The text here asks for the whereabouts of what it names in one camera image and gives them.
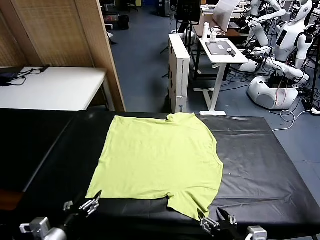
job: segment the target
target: robotic arm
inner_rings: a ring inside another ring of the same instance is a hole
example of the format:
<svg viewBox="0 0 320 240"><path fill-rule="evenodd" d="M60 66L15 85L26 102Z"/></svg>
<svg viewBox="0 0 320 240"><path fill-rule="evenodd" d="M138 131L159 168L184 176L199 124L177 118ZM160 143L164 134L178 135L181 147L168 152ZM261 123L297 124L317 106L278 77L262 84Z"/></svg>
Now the robotic arm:
<svg viewBox="0 0 320 240"><path fill-rule="evenodd" d="M79 224L97 210L101 193L99 191L79 207L72 201L66 202L63 210L67 216L57 227L51 228L47 217L37 217L30 223L21 224L20 231L22 234L32 234L35 240L67 240L79 228Z"/></svg>
<svg viewBox="0 0 320 240"><path fill-rule="evenodd" d="M286 10L281 8L277 0L266 0L266 3L270 4L270 6L275 10L275 12L257 18L256 16L259 15L259 8L261 6L261 1L253 0L251 2L251 16L254 18L251 19L250 22L248 23L248 26L251 28L256 39L258 40L259 44L262 47L265 47L269 44L269 39L267 38L267 35L264 32L263 27L261 26L261 23L264 23L271 19L282 17L286 14Z"/></svg>
<svg viewBox="0 0 320 240"><path fill-rule="evenodd" d="M311 47L314 41L312 34L302 34L297 40L297 54L295 58L295 68L301 69L307 57L308 49Z"/></svg>
<svg viewBox="0 0 320 240"><path fill-rule="evenodd" d="M214 240L267 240L268 233L260 226L249 226L247 228L248 234L239 233L236 217L220 207L216 210L218 221L206 217L200 209L197 211L200 226L214 237Z"/></svg>
<svg viewBox="0 0 320 240"><path fill-rule="evenodd" d="M309 75L305 74L300 69L288 66L280 61L276 61L273 57L268 57L265 61L265 66L274 69L280 75L283 73L285 76L294 80L296 83L304 84L309 80Z"/></svg>

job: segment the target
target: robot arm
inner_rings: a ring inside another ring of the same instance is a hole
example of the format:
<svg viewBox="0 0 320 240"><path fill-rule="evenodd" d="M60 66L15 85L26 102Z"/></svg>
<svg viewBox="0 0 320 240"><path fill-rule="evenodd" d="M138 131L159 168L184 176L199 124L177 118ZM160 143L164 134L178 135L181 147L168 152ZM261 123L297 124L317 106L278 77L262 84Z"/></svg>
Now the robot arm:
<svg viewBox="0 0 320 240"><path fill-rule="evenodd" d="M259 4L259 3L257 3L257 1L260 2L260 0L253 0L251 2L251 16L252 17L259 15L259 8L261 5L261 2ZM259 44L262 47L265 47L269 44L269 39L268 39L265 31L263 30L261 23L264 23L264 22L271 20L271 19L274 19L274 18L282 17L286 14L286 10L281 8L281 6L277 0L266 0L266 2L268 4L270 4L270 6L275 10L275 12L261 16L259 18L255 17L248 23L248 26L251 27L251 30L253 31L256 39L258 40Z"/></svg>
<svg viewBox="0 0 320 240"><path fill-rule="evenodd" d="M284 73L288 79L294 80L299 84L304 84L309 80L309 75L305 74L300 69L296 69L292 66L286 65L280 61L276 61L272 57L268 57L265 61L265 66L274 69L279 74Z"/></svg>
<svg viewBox="0 0 320 240"><path fill-rule="evenodd" d="M301 69L307 57L307 52L311 47L313 41L314 41L314 36L312 36L312 34L305 33L298 37L297 44L296 44L298 51L295 58L296 69Z"/></svg>

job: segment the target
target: white bottle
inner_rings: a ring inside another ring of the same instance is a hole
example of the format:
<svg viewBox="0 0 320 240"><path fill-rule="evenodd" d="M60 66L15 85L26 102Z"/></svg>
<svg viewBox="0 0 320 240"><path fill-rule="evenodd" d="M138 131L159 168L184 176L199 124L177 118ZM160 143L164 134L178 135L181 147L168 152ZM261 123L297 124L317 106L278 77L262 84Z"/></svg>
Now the white bottle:
<svg viewBox="0 0 320 240"><path fill-rule="evenodd" d="M212 29L212 32L211 32L211 35L210 35L210 42L215 42L216 41L216 37L218 35L218 31L219 31L218 28L213 28Z"/></svg>
<svg viewBox="0 0 320 240"><path fill-rule="evenodd" d="M209 32L209 23L204 22L203 23L203 33L202 33L202 40L207 40L208 39L208 32Z"/></svg>

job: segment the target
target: t-shirt sleeve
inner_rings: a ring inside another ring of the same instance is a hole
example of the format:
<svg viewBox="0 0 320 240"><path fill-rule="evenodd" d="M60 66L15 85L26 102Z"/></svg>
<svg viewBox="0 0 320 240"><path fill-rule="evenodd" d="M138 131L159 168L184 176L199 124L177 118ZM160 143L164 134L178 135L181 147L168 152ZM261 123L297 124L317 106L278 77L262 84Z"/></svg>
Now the t-shirt sleeve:
<svg viewBox="0 0 320 240"><path fill-rule="evenodd" d="M217 194L218 191L212 188L190 187L184 191L169 193L168 207L199 221L197 209L208 217L208 207Z"/></svg>
<svg viewBox="0 0 320 240"><path fill-rule="evenodd" d="M166 118L171 122L182 122L187 120L193 120L196 117L195 113L177 112L175 114L169 114Z"/></svg>

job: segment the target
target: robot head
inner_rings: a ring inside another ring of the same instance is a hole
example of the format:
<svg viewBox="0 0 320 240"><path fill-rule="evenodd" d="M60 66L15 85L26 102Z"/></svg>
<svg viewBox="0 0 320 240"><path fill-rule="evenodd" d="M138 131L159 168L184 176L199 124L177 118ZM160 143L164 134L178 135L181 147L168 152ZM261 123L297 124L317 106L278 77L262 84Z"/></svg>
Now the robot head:
<svg viewBox="0 0 320 240"><path fill-rule="evenodd" d="M297 22L301 19L305 19L306 16L312 10L312 0L295 0L290 12L290 21Z"/></svg>

